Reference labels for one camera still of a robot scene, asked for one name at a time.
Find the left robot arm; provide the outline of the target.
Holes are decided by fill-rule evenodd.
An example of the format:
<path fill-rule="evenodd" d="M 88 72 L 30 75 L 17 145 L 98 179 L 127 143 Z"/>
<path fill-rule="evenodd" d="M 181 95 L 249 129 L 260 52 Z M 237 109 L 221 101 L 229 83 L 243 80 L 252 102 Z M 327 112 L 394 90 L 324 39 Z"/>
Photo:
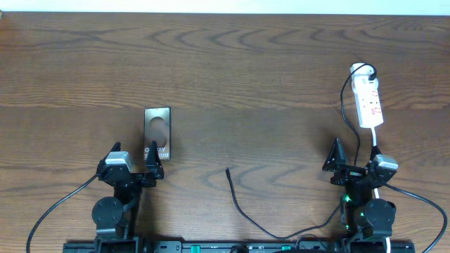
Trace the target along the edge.
<path fill-rule="evenodd" d="M 164 169 L 158 154 L 158 145 L 148 146 L 145 173 L 133 173 L 129 153 L 116 142 L 110 152 L 98 163 L 99 181 L 113 187 L 112 197 L 100 199 L 92 209 L 96 224 L 95 252 L 153 252 L 152 243 L 135 234 L 142 190 L 156 186 L 164 178 Z"/>

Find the bronze Galaxy smartphone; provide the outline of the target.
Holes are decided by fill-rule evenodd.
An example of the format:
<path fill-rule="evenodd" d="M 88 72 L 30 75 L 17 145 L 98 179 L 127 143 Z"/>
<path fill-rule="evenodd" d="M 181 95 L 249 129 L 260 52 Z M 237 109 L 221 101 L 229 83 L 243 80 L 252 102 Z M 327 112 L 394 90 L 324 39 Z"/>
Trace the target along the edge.
<path fill-rule="evenodd" d="M 147 159 L 151 143 L 157 144 L 161 160 L 171 159 L 171 108 L 146 108 L 144 110 L 143 160 Z"/>

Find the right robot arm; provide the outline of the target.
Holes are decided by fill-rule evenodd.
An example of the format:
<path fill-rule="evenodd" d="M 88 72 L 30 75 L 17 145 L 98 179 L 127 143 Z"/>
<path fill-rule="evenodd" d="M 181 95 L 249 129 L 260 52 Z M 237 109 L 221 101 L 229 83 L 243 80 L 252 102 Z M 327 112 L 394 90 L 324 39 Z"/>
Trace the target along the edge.
<path fill-rule="evenodd" d="M 333 173 L 333 185 L 345 188 L 340 211 L 347 235 L 336 243 L 343 252 L 390 251 L 386 239 L 392 236 L 397 208 L 393 202 L 375 197 L 373 191 L 387 183 L 398 167 L 397 161 L 377 146 L 372 147 L 365 167 L 349 165 L 340 139 L 333 140 L 322 170 Z"/>

